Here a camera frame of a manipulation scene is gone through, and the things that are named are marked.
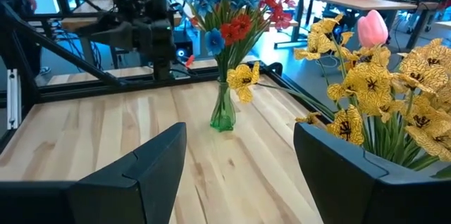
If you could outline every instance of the glass vase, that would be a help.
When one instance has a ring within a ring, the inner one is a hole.
[[[213,113],[211,114],[210,126],[219,132],[231,131],[236,122],[235,108],[230,98],[230,88],[227,82],[218,81],[218,98]]]

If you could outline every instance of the green leaf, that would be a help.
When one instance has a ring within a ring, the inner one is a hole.
[[[442,170],[439,170],[435,175],[431,176],[432,178],[451,178],[451,165]]]

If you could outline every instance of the light wood tabletop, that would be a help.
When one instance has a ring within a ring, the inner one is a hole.
[[[434,23],[435,25],[437,25],[438,27],[444,27],[447,29],[451,29],[451,21],[447,21],[447,22],[436,22]]]
[[[183,5],[183,0],[173,0],[174,3],[179,3],[181,5]],[[193,18],[194,17],[194,13],[191,11],[191,8],[188,4],[185,3],[185,6],[183,7],[183,13],[186,15],[186,17],[188,18]],[[269,27],[275,27],[276,23],[270,23]],[[298,26],[298,22],[296,20],[291,20],[290,21],[290,26],[294,27],[294,26]]]
[[[248,55],[242,60],[243,63],[249,61],[258,61],[259,59],[256,56]],[[191,69],[198,68],[208,68],[217,66],[218,64],[214,60],[214,58],[203,59],[194,61],[190,66]],[[113,70],[105,70],[105,72],[112,74],[116,77],[129,77],[129,76],[138,76],[138,75],[148,75],[153,73],[153,69],[147,66],[143,67],[133,67],[133,68],[121,68],[121,69],[113,69]],[[51,77],[50,81],[47,85],[59,85],[66,83],[74,83],[74,82],[88,82],[98,80],[96,77],[89,73],[73,73],[66,75],[54,75]]]
[[[0,180],[79,180],[180,121],[187,151],[170,224],[322,223],[293,146],[306,109],[276,89],[252,92],[250,104],[231,94],[237,123],[221,133],[209,127],[217,82],[37,104],[0,155]]]
[[[357,10],[406,10],[415,9],[416,5],[404,2],[386,1],[386,0],[316,0],[330,4],[346,6]]]
[[[100,9],[105,11],[110,11],[113,6],[113,0],[90,0],[93,4],[100,7]],[[74,13],[97,13],[98,11],[90,6],[88,3],[83,3],[79,7],[77,7]],[[79,27],[84,27],[91,23],[95,23],[97,18],[95,17],[86,17],[86,18],[65,18],[61,21],[61,25],[67,29],[68,31],[75,31]],[[174,25],[179,26],[181,20],[181,16],[179,13],[174,15]]]

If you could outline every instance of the flower bouquet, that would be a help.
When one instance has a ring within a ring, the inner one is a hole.
[[[206,50],[212,54],[219,69],[219,91],[211,127],[219,131],[232,130],[235,111],[230,100],[227,71],[236,68],[250,52],[271,22],[276,28],[290,26],[292,16],[283,5],[291,0],[186,0],[194,18],[193,25],[205,31]],[[250,92],[241,95],[250,101]]]
[[[434,39],[408,54],[396,55],[402,60],[390,72],[387,67],[392,55],[381,45],[388,31],[378,12],[359,19],[363,47],[358,51],[345,48],[352,32],[342,33],[339,39],[331,34],[341,17],[313,24],[307,49],[295,49],[296,59],[316,60],[321,53],[333,52],[340,60],[342,82],[330,84],[326,77],[327,95],[337,111],[289,91],[319,111],[296,121],[321,127],[317,116],[325,116],[330,123],[322,128],[329,133],[412,170],[422,170],[439,160],[451,161],[451,49],[443,46],[441,39]],[[245,65],[229,70],[230,88],[240,96],[250,85],[261,85],[258,71],[244,83],[249,76]],[[434,177],[451,177],[451,166]]]

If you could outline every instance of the tulip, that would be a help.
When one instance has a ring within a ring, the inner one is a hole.
[[[362,16],[357,21],[357,29],[359,42],[363,47],[369,48],[378,44],[385,44],[387,41],[387,25],[376,10],[371,10],[367,16]]]

